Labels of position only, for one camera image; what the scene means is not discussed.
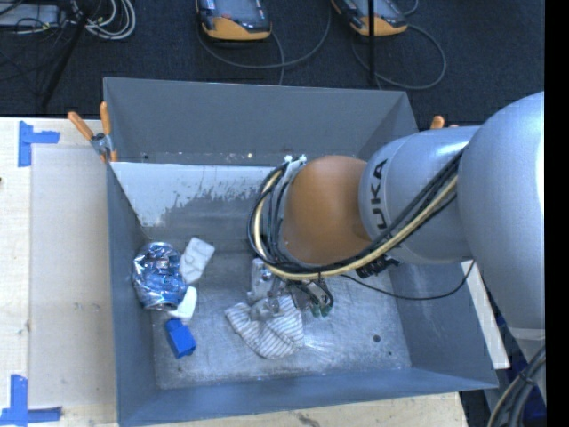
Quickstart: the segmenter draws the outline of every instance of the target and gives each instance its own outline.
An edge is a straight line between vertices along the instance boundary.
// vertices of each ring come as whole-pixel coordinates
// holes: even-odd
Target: blue plastic object
[[[28,423],[49,423],[59,421],[61,407],[28,410],[28,379],[20,375],[12,375],[10,390],[10,407],[0,413],[0,425],[18,425],[27,427]]]
[[[188,356],[194,352],[196,340],[186,325],[179,319],[172,318],[166,322],[165,327],[168,333],[168,343],[170,343],[176,359]]]
[[[18,147],[18,167],[32,164],[32,144],[57,144],[60,140],[58,132],[34,133],[34,126],[20,120],[20,146]]]

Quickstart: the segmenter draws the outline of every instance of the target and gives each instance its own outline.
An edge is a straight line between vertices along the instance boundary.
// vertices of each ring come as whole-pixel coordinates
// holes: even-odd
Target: gray bin
[[[330,316],[308,313],[307,346],[276,360],[256,356],[224,317],[250,289],[253,253],[245,221],[256,175],[288,154],[366,160],[387,142],[416,133],[406,93],[107,77],[103,95],[119,156],[108,165],[107,184],[121,425],[498,385],[467,287],[444,299],[411,302],[332,278]],[[180,195],[180,174],[190,172],[188,182],[198,182],[192,166],[236,169],[243,191],[225,197],[206,191],[156,211],[160,220],[143,218],[141,209],[152,214],[157,192]],[[182,252],[192,237],[216,250],[196,285],[189,325],[196,351],[176,359],[165,339],[166,314],[142,309],[132,288],[132,259],[149,240],[169,241]],[[425,296],[450,291],[462,275],[460,264],[403,264],[366,281]]]

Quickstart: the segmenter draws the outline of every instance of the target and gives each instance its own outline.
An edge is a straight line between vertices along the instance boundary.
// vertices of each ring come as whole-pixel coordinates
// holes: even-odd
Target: yellow cable
[[[267,188],[272,185],[272,181],[275,179],[275,176],[271,178],[268,182]],[[429,218],[429,216],[435,212],[435,209],[438,205],[440,205],[443,200],[453,192],[454,188],[456,187],[456,183],[458,180],[458,176],[455,174],[454,177],[449,181],[449,183],[445,186],[445,188],[423,209],[419,215],[417,215],[410,223],[405,225],[393,238],[385,242],[382,246],[375,249],[373,252],[369,253],[368,255],[360,258],[357,261],[354,261],[350,264],[345,266],[339,267],[333,270],[325,270],[323,272],[306,272],[306,273],[291,273],[285,270],[280,270],[279,268],[267,264],[267,268],[273,272],[275,275],[278,275],[281,278],[288,278],[290,280],[306,280],[318,277],[332,277],[335,275],[340,275],[342,273],[348,272],[349,270],[358,269],[362,266],[365,266],[367,263],[375,261],[383,254],[388,252],[391,248],[399,244],[399,242],[403,241],[407,238],[414,230],[416,230],[421,224]],[[262,206],[265,202],[266,198],[263,198],[262,201],[257,205],[254,210],[255,213],[255,226],[253,228],[253,237],[255,241],[255,245],[257,246],[257,250],[265,255],[262,251],[260,246],[260,210],[262,210]]]
[[[274,173],[270,179],[268,179],[265,187],[263,188],[261,195],[267,191],[270,187],[273,186],[273,184],[275,183],[275,181],[280,177],[280,171],[277,171],[276,173]],[[263,208],[263,205],[265,204],[265,201],[267,200],[266,197],[263,198],[262,201],[260,201],[260,203],[257,205],[257,207],[255,208],[255,210],[253,211],[253,213],[255,214],[255,221],[253,223],[253,229],[254,230],[258,230],[260,228],[260,211]],[[260,241],[260,232],[256,232],[253,234],[254,240],[255,240],[255,246],[257,247],[257,250],[259,251],[259,253],[262,255],[263,258],[267,259],[267,254],[265,254],[265,250],[262,247],[261,241]]]

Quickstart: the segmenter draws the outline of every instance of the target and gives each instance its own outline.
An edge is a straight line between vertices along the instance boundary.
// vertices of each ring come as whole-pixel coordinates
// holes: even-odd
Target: white object
[[[304,346],[304,328],[301,312],[290,295],[278,298],[283,315],[267,321],[252,320],[251,307],[240,302],[225,310],[233,330],[245,343],[265,359],[290,356]]]
[[[182,323],[188,323],[194,316],[197,304],[197,290],[193,286],[188,286],[186,295],[178,305],[176,310],[168,311],[168,315],[181,319]]]
[[[191,238],[180,261],[180,273],[188,285],[200,279],[214,251],[215,247],[207,242]]]

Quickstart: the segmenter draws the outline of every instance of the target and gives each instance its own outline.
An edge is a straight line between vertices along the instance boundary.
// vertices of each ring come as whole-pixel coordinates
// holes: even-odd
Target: yellow device
[[[271,32],[261,0],[196,0],[196,10],[203,31],[216,41],[259,41]]]
[[[369,36],[370,17],[367,0],[330,0],[336,12],[359,35]],[[407,30],[405,15],[391,0],[373,0],[373,30],[376,36],[395,35]]]

